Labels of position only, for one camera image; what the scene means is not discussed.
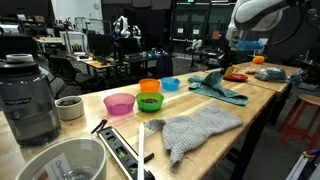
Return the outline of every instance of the white bowl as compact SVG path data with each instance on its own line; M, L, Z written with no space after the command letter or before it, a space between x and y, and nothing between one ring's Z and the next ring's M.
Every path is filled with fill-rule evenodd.
M75 100L79 101L77 104L70 106L60 106L60 102ZM81 117L84 114L83 101L78 96L67 96L56 101L56 107L60 120L72 120Z
M64 158L59 156L62 153L64 153L66 161L62 161ZM38 179L37 177L42 176L45 172L49 176L52 174L58 178L57 175L63 176L79 169L92 180L106 179L106 157L105 146L97 138L79 137L64 140L49 146L32 158L18 174L16 180L30 180L33 177Z

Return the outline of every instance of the towel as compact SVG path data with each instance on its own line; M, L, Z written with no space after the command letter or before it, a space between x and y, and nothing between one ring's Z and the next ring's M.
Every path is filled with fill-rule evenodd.
M209 105L191 116L176 116L166 120L152 119L145 126L153 131L162 130L164 148L170 153L170 169L176 172L185 152L199 147L211 135L220 134L242 124L238 117Z
M206 96L214 97L232 104L246 106L248 97L240 95L221 86L223 75L219 71L211 72L207 77L191 76L188 81L192 84L190 91Z

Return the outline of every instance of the box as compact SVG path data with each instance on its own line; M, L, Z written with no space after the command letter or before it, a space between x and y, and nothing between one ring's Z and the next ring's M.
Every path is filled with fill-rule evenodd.
M34 16L34 21L36 21L36 22L45 22L43 16Z

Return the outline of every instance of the blue bowl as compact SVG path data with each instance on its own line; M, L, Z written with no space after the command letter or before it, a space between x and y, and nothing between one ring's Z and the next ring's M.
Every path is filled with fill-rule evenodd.
M161 86L167 91L176 91L179 87L180 80L177 78L165 77L161 79Z

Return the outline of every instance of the red object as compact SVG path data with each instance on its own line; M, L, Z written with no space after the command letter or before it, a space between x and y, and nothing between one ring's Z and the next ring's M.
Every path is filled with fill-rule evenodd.
M223 79L243 82L248 79L248 76L244 74L232 74L231 76L224 76Z
M300 116L303 114L304 110L307 108L308 105L313 105L313 106L315 105L315 106L318 106L318 108L314 113L307 129L295 128L296 123L298 122ZM292 122L290 122L290 120L292 119L292 116L295 114L297 110L298 112L296 113ZM298 135L298 136L301 136L303 140L309 140L310 144L308 149L315 148L320 136L320 125L318 126L313 136L310 136L309 134L319 114L320 114L320 106L318 104L307 102L299 96L299 99L297 99L296 103L293 105L291 111L288 113L287 117L285 118L284 122L281 124L278 130L279 132L284 131L284 135L282 136L280 141L282 143L285 143L289 135Z

